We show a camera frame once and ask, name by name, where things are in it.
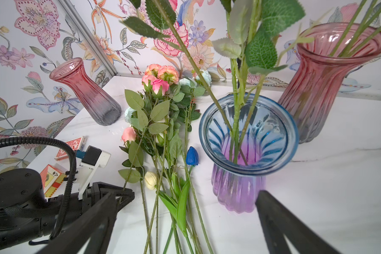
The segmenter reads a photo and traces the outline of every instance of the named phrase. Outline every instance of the black cable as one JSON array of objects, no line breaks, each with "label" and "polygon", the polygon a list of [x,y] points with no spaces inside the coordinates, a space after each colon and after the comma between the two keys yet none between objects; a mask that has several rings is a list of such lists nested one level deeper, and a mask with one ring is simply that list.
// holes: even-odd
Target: black cable
[{"label": "black cable", "polygon": [[69,157],[70,174],[69,174],[68,181],[66,182],[65,193],[62,199],[61,208],[59,209],[57,220],[55,222],[54,230],[52,231],[50,235],[50,240],[52,240],[60,234],[62,230],[62,226],[65,222],[66,213],[69,208],[69,202],[70,202],[71,192],[72,192],[72,184],[73,184],[73,180],[75,178],[74,176],[76,172],[76,155],[75,155],[75,152],[72,150],[72,148],[68,144],[57,139],[51,139],[51,138],[45,138],[45,137],[11,137],[6,139],[0,139],[0,148],[6,147],[6,146],[13,146],[13,145],[23,145],[23,144],[38,144],[38,145],[55,146],[64,150]]}]

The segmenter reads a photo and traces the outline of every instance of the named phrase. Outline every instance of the white rosebud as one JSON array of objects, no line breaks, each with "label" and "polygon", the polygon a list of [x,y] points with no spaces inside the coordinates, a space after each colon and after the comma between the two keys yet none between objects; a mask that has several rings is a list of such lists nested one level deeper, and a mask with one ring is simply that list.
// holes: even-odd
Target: white rosebud
[{"label": "white rosebud", "polygon": [[150,190],[155,190],[157,185],[157,174],[147,171],[144,175],[145,186]]}]

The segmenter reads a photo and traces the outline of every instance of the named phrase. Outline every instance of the blue tulip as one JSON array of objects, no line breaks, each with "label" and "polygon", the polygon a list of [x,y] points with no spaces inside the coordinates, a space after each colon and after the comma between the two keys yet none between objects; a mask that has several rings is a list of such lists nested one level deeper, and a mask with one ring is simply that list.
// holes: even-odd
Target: blue tulip
[{"label": "blue tulip", "polygon": [[186,154],[186,163],[192,166],[199,164],[199,155],[193,146],[189,147],[188,153]]}]

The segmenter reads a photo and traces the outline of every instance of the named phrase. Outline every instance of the vase rim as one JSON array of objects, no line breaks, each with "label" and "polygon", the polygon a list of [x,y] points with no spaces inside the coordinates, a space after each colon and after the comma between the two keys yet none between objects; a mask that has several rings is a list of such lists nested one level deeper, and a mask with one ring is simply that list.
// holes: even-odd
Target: vase rim
[{"label": "vase rim", "polygon": [[[331,23],[319,24],[319,25],[316,25],[316,26],[312,27],[312,32],[310,34],[308,34],[306,37],[308,37],[308,36],[312,35],[313,33],[315,33],[315,28],[321,28],[321,27],[324,27],[324,26],[331,26],[331,25],[335,25],[335,28],[337,28],[338,25],[347,25],[347,24],[348,24],[348,22],[331,22]],[[353,28],[353,26],[359,26],[359,25],[360,25],[359,23],[353,23],[351,28]],[[376,30],[376,28],[373,27],[373,26],[368,26],[367,29]],[[374,40],[377,36],[381,36],[381,31],[378,34],[376,34],[374,36],[374,38],[372,38],[371,40]],[[308,44],[308,43],[298,43],[297,44],[298,49],[304,51],[304,53],[306,53],[308,55],[311,55],[313,57],[317,57],[317,58],[320,57],[320,58],[322,58],[323,61],[339,61],[340,64],[343,64],[344,62],[351,62],[353,60],[356,60],[356,61],[369,61],[370,58],[371,59],[375,58],[376,56],[381,54],[381,47],[379,47],[375,52],[369,53],[369,54],[366,54],[366,55],[363,55],[363,56],[358,56],[358,57],[329,57],[327,55],[317,54],[317,53],[314,53],[314,52],[306,49],[304,47],[305,44]]]},{"label": "vase rim", "polygon": [[[62,74],[60,76],[55,76],[60,70],[62,70],[63,68],[65,68],[66,66],[68,66],[69,64],[73,63],[73,62],[76,62],[76,66],[71,69],[70,71],[68,71],[67,73],[65,74]],[[64,77],[70,75],[72,72],[75,72],[77,69],[79,69],[79,67],[81,67],[83,65],[83,59],[80,58],[80,57],[76,57],[76,58],[72,58],[71,60],[69,61],[66,61],[62,64],[60,64],[58,67],[56,67],[55,69],[53,69],[50,73],[50,79],[54,80],[54,81],[57,81],[57,80],[61,80],[63,79]]]}]

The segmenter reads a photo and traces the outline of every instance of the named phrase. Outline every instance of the pink rose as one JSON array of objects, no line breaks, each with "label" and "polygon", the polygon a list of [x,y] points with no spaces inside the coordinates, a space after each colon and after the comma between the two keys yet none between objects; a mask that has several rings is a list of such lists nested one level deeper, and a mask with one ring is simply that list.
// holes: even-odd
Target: pink rose
[{"label": "pink rose", "polygon": [[133,127],[128,127],[124,129],[121,139],[125,142],[127,141],[135,141],[136,140],[136,131]]},{"label": "pink rose", "polygon": [[158,94],[161,86],[163,87],[163,95],[165,95],[165,92],[169,89],[169,84],[165,80],[158,79],[152,83],[152,89],[155,94]]}]

